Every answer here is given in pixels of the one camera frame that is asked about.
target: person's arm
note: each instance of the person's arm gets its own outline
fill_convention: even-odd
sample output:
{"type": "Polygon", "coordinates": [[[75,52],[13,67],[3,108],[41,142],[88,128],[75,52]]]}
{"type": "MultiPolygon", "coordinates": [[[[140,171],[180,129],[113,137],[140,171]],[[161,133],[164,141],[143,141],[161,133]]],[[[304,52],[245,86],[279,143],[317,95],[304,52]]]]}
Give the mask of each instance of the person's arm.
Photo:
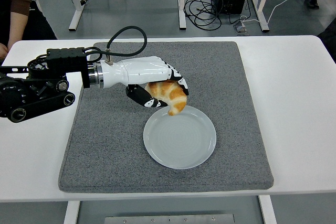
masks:
{"type": "Polygon", "coordinates": [[[20,13],[11,12],[10,33],[8,41],[8,51],[12,48],[15,42],[22,40],[22,35],[27,25],[28,16],[20,13]]]}
{"type": "Polygon", "coordinates": [[[0,65],[1,62],[6,58],[8,54],[8,48],[4,45],[0,43],[0,65]]]}
{"type": "Polygon", "coordinates": [[[23,32],[26,27],[29,15],[29,6],[31,0],[10,0],[10,33],[7,50],[10,51],[13,44],[22,40],[23,32]]]}

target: black shoe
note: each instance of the black shoe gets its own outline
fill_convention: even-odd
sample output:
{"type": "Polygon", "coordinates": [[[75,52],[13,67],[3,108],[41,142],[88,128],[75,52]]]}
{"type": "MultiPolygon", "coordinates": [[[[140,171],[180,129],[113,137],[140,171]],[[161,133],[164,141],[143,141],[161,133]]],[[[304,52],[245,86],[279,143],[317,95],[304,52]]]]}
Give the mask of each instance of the black shoe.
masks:
{"type": "Polygon", "coordinates": [[[304,0],[304,3],[307,5],[310,9],[320,9],[317,0],[304,0]]]}

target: gray floor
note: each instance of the gray floor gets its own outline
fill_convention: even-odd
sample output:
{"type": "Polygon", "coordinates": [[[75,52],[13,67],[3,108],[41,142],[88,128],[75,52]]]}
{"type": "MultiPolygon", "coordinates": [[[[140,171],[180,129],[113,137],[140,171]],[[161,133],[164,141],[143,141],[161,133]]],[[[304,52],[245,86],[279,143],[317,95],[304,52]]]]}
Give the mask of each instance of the gray floor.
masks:
{"type": "MultiPolygon", "coordinates": [[[[274,6],[284,0],[267,0],[268,19],[274,6]]],[[[237,36],[227,15],[216,31],[203,31],[187,22],[179,30],[176,0],[90,0],[85,6],[77,31],[68,31],[75,12],[71,0],[40,0],[45,16],[59,39],[109,39],[120,28],[136,25],[149,38],[237,36]]],[[[248,22],[250,36],[317,35],[336,17],[336,0],[319,0],[320,10],[309,10],[303,0],[289,0],[276,8],[269,22],[270,32],[262,33],[257,22],[248,22]]],[[[232,15],[232,20],[240,15],[232,15]]],[[[256,15],[251,9],[251,18],[256,15]]],[[[140,36],[127,32],[120,38],[140,36]]],[[[272,196],[278,224],[335,223],[336,194],[272,196]]],[[[63,223],[66,202],[25,202],[0,204],[0,223],[63,223]]],[[[256,197],[199,198],[197,200],[94,201],[82,204],[78,223],[103,223],[104,216],[151,214],[197,214],[233,212],[237,223],[262,223],[256,197]]]]}

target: croissant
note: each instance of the croissant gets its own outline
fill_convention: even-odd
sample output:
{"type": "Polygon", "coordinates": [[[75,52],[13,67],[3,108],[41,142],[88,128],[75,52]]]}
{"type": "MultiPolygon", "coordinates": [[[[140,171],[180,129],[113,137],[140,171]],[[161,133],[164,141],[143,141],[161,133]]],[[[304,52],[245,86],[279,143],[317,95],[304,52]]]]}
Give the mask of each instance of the croissant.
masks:
{"type": "Polygon", "coordinates": [[[170,107],[168,115],[179,114],[187,104],[187,96],[176,81],[149,82],[145,90],[152,97],[167,103],[170,107]]]}

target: white plate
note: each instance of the white plate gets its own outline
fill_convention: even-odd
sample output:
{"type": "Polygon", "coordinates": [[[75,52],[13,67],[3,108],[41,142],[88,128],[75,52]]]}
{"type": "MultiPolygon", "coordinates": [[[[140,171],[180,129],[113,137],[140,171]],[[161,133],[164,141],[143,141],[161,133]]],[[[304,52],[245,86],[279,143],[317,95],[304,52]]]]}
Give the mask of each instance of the white plate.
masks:
{"type": "Polygon", "coordinates": [[[202,111],[186,106],[175,116],[169,107],[156,111],[147,121],[143,141],[151,157],[173,169],[189,169],[205,162],[216,145],[216,130],[202,111]]]}

